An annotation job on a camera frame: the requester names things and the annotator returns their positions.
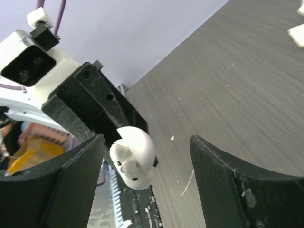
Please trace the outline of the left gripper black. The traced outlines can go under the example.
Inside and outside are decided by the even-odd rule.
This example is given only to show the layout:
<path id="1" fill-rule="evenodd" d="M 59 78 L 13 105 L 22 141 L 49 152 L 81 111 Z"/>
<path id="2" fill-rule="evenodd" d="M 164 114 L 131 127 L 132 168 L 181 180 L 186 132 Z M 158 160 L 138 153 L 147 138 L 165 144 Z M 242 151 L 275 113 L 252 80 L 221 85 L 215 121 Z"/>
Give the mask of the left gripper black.
<path id="1" fill-rule="evenodd" d="M 121 138 L 117 128 L 134 126 L 149 132 L 135 107 L 89 62 L 51 92 L 42 111 L 81 141 L 63 156 L 80 168 L 97 168 L 103 158 L 109 159 L 107 150 Z"/>

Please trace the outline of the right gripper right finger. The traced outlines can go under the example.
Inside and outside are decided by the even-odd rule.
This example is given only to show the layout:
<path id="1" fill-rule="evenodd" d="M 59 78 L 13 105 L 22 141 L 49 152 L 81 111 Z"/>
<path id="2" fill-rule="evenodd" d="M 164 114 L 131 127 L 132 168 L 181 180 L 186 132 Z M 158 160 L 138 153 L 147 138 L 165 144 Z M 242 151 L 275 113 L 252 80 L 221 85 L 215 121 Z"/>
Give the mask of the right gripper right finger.
<path id="1" fill-rule="evenodd" d="M 190 155 L 206 227 L 303 227 L 303 177 L 258 167 L 197 135 Z"/>

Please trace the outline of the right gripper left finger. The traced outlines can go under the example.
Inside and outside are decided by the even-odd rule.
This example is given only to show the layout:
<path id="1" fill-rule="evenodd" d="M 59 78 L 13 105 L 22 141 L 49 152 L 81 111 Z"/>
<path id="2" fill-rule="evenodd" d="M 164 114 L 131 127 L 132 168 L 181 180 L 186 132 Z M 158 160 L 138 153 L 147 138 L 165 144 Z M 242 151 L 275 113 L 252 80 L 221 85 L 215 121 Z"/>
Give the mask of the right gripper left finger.
<path id="1" fill-rule="evenodd" d="M 51 160 L 0 178 L 2 228 L 85 228 L 105 150 L 94 136 Z"/>

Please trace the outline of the white earbud charging case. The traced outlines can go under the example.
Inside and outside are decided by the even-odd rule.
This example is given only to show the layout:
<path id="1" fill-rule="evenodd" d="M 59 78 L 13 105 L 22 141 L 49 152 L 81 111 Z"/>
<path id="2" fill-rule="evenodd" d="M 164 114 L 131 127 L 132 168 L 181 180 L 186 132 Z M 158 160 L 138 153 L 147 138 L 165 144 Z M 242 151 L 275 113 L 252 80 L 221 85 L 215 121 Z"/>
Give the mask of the white earbud charging case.
<path id="1" fill-rule="evenodd" d="M 154 169 L 158 165 L 154 143 L 149 134 L 137 127 L 117 129 L 120 139 L 109 149 L 117 173 L 127 187 L 144 190 L 151 186 Z"/>

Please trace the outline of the cream cloth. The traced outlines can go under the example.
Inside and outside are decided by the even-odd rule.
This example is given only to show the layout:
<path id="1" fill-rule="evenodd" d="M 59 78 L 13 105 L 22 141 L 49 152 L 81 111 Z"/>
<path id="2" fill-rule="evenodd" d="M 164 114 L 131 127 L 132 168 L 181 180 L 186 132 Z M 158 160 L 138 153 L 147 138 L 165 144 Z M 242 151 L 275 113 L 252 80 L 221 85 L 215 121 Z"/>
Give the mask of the cream cloth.
<path id="1" fill-rule="evenodd" d="M 304 16 L 304 1 L 303 0 L 300 1 L 300 7 L 297 10 L 297 13 L 302 17 Z M 288 32 L 289 37 L 294 41 L 294 43 L 298 47 L 300 47 L 300 48 L 304 47 L 304 25 L 303 24 L 295 26 L 295 27 L 289 29 L 287 32 Z"/>

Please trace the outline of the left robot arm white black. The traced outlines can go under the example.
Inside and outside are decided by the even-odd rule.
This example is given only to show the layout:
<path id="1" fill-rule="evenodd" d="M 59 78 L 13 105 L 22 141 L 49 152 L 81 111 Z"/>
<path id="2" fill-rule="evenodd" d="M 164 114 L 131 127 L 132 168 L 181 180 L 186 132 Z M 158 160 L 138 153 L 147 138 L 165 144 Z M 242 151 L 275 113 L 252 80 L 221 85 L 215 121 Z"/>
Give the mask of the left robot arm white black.
<path id="1" fill-rule="evenodd" d="M 55 164 L 81 160 L 81 166 L 110 161 L 109 148 L 137 127 L 148 135 L 147 122 L 95 65 L 63 62 L 32 87 L 1 88 L 0 109 L 15 121 L 28 121 L 68 132 L 81 143 Z"/>

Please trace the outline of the cardboard box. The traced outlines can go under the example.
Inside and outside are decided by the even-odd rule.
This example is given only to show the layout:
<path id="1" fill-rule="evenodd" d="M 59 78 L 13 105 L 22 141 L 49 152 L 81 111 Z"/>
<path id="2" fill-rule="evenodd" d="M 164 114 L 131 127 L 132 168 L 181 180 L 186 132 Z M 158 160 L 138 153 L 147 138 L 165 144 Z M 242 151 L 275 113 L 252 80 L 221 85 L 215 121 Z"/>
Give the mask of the cardboard box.
<path id="1" fill-rule="evenodd" d="M 26 170 L 64 153 L 61 145 L 42 137 L 32 136 L 10 157 L 7 175 Z"/>

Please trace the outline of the pink plastic basket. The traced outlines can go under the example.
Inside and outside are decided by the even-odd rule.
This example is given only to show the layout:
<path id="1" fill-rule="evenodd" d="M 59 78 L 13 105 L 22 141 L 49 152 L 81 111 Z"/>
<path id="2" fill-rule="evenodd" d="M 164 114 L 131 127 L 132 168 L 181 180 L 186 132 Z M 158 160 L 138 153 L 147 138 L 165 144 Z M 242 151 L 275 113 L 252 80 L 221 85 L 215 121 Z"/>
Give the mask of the pink plastic basket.
<path id="1" fill-rule="evenodd" d="M 37 123 L 30 123 L 19 136 L 18 144 L 21 146 L 31 136 L 39 136 L 56 144 L 63 144 L 69 134 Z"/>

